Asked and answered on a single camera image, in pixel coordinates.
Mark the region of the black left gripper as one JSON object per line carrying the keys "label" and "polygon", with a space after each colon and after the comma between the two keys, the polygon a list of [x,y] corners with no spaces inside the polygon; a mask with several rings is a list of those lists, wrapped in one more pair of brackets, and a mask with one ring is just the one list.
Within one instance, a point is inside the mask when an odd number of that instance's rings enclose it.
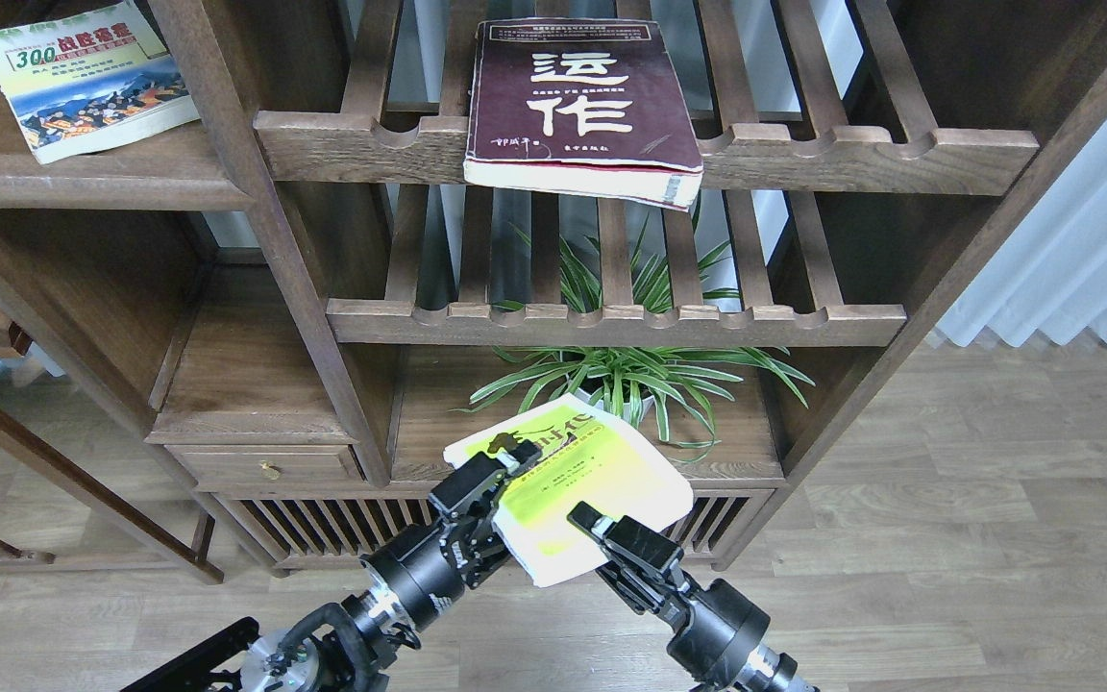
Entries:
{"label": "black left gripper", "polygon": [[494,457],[477,452],[430,492],[428,500],[444,525],[408,526],[361,560],[377,585],[397,596],[401,622],[425,630],[461,600],[467,588],[479,588],[510,560],[511,554],[496,531],[474,539],[445,525],[489,525],[501,490],[541,456],[534,442],[520,442]]}

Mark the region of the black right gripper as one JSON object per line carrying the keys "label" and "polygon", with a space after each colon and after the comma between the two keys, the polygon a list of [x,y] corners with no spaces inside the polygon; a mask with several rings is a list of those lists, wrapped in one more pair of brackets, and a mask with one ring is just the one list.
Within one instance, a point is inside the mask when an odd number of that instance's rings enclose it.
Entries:
{"label": "black right gripper", "polygon": [[588,535],[607,559],[602,579],[634,612],[646,610],[672,628],[668,654],[701,688],[770,688],[772,665],[763,636],[770,616],[725,580],[703,590],[682,574],[679,544],[629,516],[611,520],[584,500],[568,521]]}

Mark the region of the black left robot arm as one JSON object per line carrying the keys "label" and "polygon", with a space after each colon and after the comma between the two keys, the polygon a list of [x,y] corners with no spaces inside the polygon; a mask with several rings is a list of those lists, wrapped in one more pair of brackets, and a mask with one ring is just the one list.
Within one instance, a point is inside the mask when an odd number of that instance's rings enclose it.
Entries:
{"label": "black left robot arm", "polygon": [[541,457],[501,433],[430,492],[435,516],[361,562],[369,590],[260,634],[245,617],[132,684],[135,691],[382,691],[401,647],[509,557],[493,526],[501,492]]}

